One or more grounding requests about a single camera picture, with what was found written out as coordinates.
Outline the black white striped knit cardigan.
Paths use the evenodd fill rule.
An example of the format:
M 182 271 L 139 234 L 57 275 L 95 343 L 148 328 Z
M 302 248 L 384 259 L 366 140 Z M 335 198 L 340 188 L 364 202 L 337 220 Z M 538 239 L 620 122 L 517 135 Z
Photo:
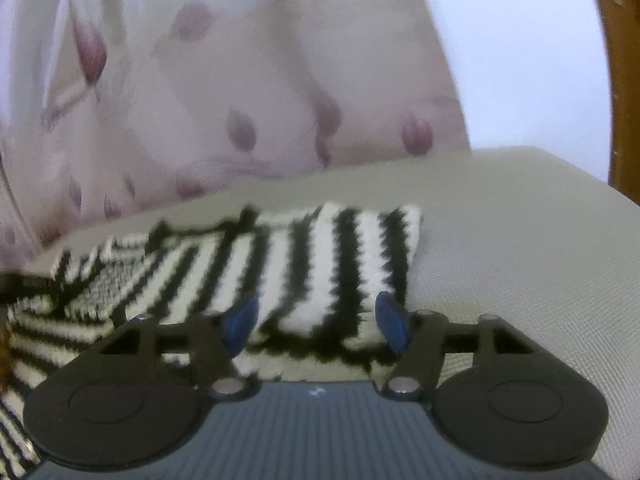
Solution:
M 139 314 L 163 324 L 259 313 L 235 359 L 262 379 L 382 382 L 395 358 L 374 319 L 382 292 L 404 300 L 419 246 L 414 205 L 376 211 L 327 202 L 268 214 L 245 207 L 207 228 L 157 223 L 87 255 L 61 252 L 44 275 L 6 272 L 1 303 L 1 474 L 37 465 L 23 408 L 40 382 Z

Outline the grey woven mattress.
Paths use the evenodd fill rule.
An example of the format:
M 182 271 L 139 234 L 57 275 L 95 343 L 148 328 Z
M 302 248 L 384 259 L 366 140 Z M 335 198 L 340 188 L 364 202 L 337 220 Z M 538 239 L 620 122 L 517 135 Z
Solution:
M 639 474 L 639 209 L 536 148 L 384 162 L 269 181 L 74 234 L 86 252 L 112 234 L 210 226 L 245 205 L 283 212 L 328 200 L 423 214 L 408 305 L 457 322 L 499 315 L 591 380 L 610 421 L 596 456 L 565 479 Z M 369 384 L 273 385 L 225 408 L 186 448 L 134 479 L 506 479 L 447 444 L 422 408 Z

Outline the pink leaf print curtain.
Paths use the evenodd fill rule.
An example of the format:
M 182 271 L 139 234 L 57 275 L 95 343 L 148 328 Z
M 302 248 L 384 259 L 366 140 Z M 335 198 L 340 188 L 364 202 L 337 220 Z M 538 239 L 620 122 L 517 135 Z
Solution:
M 467 148 L 426 0 L 1 0 L 1 265 L 88 224 Z

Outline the brown wooden door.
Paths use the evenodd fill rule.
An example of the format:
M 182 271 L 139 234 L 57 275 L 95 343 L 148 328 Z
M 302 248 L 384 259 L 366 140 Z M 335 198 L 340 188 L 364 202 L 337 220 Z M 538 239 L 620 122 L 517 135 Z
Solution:
M 597 0 L 612 96 L 608 183 L 639 200 L 639 0 Z

